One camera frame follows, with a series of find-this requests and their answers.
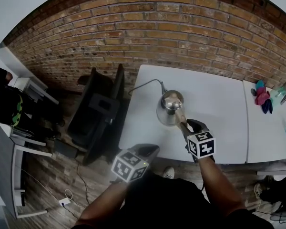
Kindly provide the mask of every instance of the black device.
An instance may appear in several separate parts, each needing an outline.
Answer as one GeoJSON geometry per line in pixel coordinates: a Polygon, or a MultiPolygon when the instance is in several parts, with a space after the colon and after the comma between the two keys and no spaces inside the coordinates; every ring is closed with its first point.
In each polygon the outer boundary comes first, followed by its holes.
{"type": "Polygon", "coordinates": [[[54,140],[54,148],[56,152],[59,152],[69,158],[76,158],[78,149],[58,139],[54,140]]]}

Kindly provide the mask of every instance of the person's arm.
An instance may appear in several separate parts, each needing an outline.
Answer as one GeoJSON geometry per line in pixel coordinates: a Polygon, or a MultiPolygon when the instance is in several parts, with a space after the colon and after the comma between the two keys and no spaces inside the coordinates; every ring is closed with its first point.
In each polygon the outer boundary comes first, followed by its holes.
{"type": "Polygon", "coordinates": [[[241,194],[210,157],[199,159],[199,166],[210,203],[216,206],[223,216],[245,208],[241,194]]]}
{"type": "Polygon", "coordinates": [[[83,211],[75,225],[101,226],[120,209],[126,196],[127,186],[124,182],[110,185],[83,211]]]}
{"type": "Polygon", "coordinates": [[[13,75],[10,72],[6,72],[5,80],[6,80],[6,85],[10,83],[10,81],[13,79],[13,75]]]}

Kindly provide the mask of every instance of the white table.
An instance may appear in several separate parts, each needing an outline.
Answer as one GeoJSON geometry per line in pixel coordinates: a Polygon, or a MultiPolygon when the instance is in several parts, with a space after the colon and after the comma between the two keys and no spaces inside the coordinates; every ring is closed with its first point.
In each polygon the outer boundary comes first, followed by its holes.
{"type": "MultiPolygon", "coordinates": [[[[247,158],[247,114],[243,84],[218,75],[162,66],[141,65],[135,87],[160,79],[166,89],[178,90],[184,96],[188,119],[204,122],[216,137],[220,164],[241,164],[247,158]]],[[[159,157],[193,161],[185,149],[181,130],[162,125],[156,115],[161,97],[158,82],[135,91],[130,101],[119,148],[150,143],[160,147],[159,157]]]]}
{"type": "Polygon", "coordinates": [[[243,81],[248,115],[248,163],[286,159],[286,102],[264,114],[254,103],[255,84],[243,81]]]}
{"type": "Polygon", "coordinates": [[[45,214],[47,213],[45,209],[25,214],[19,214],[17,211],[17,196],[21,192],[25,192],[24,189],[15,186],[15,171],[16,169],[21,169],[16,160],[18,152],[52,157],[52,153],[41,152],[15,144],[0,127],[0,196],[7,210],[15,219],[45,214]]]}

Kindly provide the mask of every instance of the cable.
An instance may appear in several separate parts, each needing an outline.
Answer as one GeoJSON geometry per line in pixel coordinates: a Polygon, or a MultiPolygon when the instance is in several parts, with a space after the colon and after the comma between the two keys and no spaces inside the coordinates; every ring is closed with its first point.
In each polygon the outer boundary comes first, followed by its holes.
{"type": "Polygon", "coordinates": [[[48,191],[48,193],[50,193],[52,195],[53,198],[55,198],[57,200],[57,202],[59,202],[59,200],[43,185],[41,184],[41,182],[39,180],[37,180],[35,177],[33,177],[31,174],[29,174],[28,172],[26,172],[24,169],[20,168],[23,172],[25,172],[26,174],[28,174],[31,178],[33,178],[35,181],[37,181],[44,189],[46,189],[48,191]]]}
{"type": "MultiPolygon", "coordinates": [[[[271,213],[265,213],[265,212],[262,212],[262,211],[258,211],[258,210],[256,210],[255,212],[259,212],[259,213],[263,213],[263,214],[266,214],[266,215],[271,215],[271,216],[279,216],[279,215],[276,215],[276,214],[271,214],[271,213]]],[[[281,222],[281,218],[282,217],[286,217],[286,216],[282,216],[282,213],[280,214],[280,219],[279,219],[279,223],[280,224],[284,224],[284,223],[286,223],[286,221],[284,221],[284,222],[281,222]]]]}
{"type": "Polygon", "coordinates": [[[146,82],[146,83],[144,83],[144,84],[142,84],[142,85],[139,85],[139,86],[137,86],[137,87],[131,89],[131,90],[128,92],[128,95],[131,96],[130,93],[131,93],[132,91],[134,91],[134,90],[136,90],[136,89],[138,89],[138,88],[140,88],[140,87],[142,87],[142,86],[145,86],[145,85],[147,85],[148,83],[151,83],[151,82],[153,82],[153,81],[158,81],[160,84],[163,83],[162,81],[160,81],[160,80],[158,80],[158,79],[153,79],[153,80],[151,80],[151,81],[149,81],[149,82],[146,82]]]}
{"type": "Polygon", "coordinates": [[[79,207],[85,209],[84,206],[81,206],[80,204],[78,204],[78,203],[76,203],[74,200],[72,200],[72,198],[73,198],[73,193],[72,193],[69,189],[66,189],[66,190],[65,190],[65,196],[66,196],[70,201],[72,201],[74,204],[76,204],[77,206],[79,206],[79,207]],[[67,195],[66,191],[69,191],[69,192],[71,193],[71,198],[67,195]]]}
{"type": "Polygon", "coordinates": [[[261,204],[262,204],[262,200],[260,199],[259,206],[258,206],[257,210],[259,210],[259,208],[261,207],[261,204]]]}
{"type": "Polygon", "coordinates": [[[85,187],[86,187],[86,201],[87,201],[87,203],[88,203],[88,205],[90,205],[90,203],[89,203],[89,200],[88,200],[88,188],[87,188],[87,184],[86,184],[86,182],[84,181],[84,179],[80,176],[80,174],[78,174],[78,168],[79,168],[79,166],[80,166],[80,162],[79,161],[77,161],[77,163],[78,163],[78,165],[77,165],[77,169],[76,169],[76,174],[80,177],[80,179],[82,179],[82,181],[84,182],[84,184],[85,184],[85,187]]]}
{"type": "MultiPolygon", "coordinates": [[[[28,173],[28,172],[25,171],[24,169],[22,169],[22,168],[20,168],[20,169],[21,169],[23,172],[25,172],[26,174],[28,174],[30,177],[32,177],[35,181],[37,181],[44,189],[47,190],[48,193],[50,193],[50,194],[52,195],[53,198],[55,198],[55,199],[57,200],[58,203],[60,203],[59,200],[58,200],[39,180],[37,180],[34,176],[32,176],[30,173],[28,173]]],[[[66,189],[66,190],[65,190],[65,196],[66,196],[70,201],[72,201],[74,204],[76,204],[77,206],[79,206],[79,207],[85,209],[85,207],[83,207],[82,205],[79,205],[79,204],[76,203],[74,200],[72,200],[72,198],[73,198],[73,193],[72,193],[69,189],[66,189]],[[71,198],[69,198],[69,197],[67,196],[66,191],[69,191],[69,192],[71,193],[71,198]]]]}
{"type": "Polygon", "coordinates": [[[73,215],[76,219],[78,219],[71,211],[69,211],[65,206],[64,204],[62,203],[62,206],[65,210],[67,210],[71,215],[73,215]]]}

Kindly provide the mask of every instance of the white cord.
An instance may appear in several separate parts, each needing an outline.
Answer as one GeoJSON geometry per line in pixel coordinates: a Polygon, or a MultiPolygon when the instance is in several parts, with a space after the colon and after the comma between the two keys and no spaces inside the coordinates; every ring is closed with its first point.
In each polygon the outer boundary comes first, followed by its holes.
{"type": "Polygon", "coordinates": [[[262,200],[259,202],[259,206],[258,206],[257,210],[259,210],[261,204],[262,204],[262,200]]]}
{"type": "MultiPolygon", "coordinates": [[[[53,198],[55,198],[55,199],[57,200],[58,203],[60,203],[59,200],[58,200],[39,180],[37,180],[35,177],[33,177],[31,174],[29,174],[29,173],[28,173],[27,171],[25,171],[24,169],[22,169],[22,168],[20,168],[20,169],[21,169],[23,172],[25,172],[26,174],[28,174],[30,177],[32,177],[35,181],[37,181],[44,189],[46,189],[46,190],[48,191],[48,193],[50,193],[50,194],[52,195],[53,198]]],[[[70,201],[72,201],[74,204],[76,204],[77,206],[79,206],[79,207],[85,209],[85,207],[79,205],[79,204],[76,203],[74,200],[72,200],[73,194],[72,194],[72,192],[71,192],[69,189],[66,189],[66,190],[65,190],[65,196],[66,196],[70,201]],[[67,196],[66,191],[69,191],[69,192],[71,193],[71,198],[69,198],[69,197],[67,196]]]]}
{"type": "Polygon", "coordinates": [[[37,181],[44,189],[46,189],[48,191],[48,193],[50,193],[52,195],[53,198],[55,198],[57,200],[57,202],[59,202],[59,200],[43,185],[41,184],[41,182],[39,180],[37,180],[35,177],[33,177],[31,174],[29,174],[28,172],[26,172],[24,169],[21,169],[23,172],[25,172],[26,174],[28,174],[31,178],[33,178],[35,181],[37,181]]]}
{"type": "Polygon", "coordinates": [[[85,209],[85,207],[84,207],[84,206],[81,206],[81,205],[79,205],[78,203],[76,203],[74,200],[72,200],[72,198],[73,198],[73,193],[72,193],[69,189],[66,189],[66,190],[65,190],[65,196],[66,196],[70,201],[72,201],[74,204],[76,204],[77,206],[79,206],[79,207],[81,207],[81,208],[85,209]],[[71,193],[71,198],[70,198],[70,197],[68,197],[68,195],[67,195],[66,191],[69,191],[69,192],[71,193]]]}

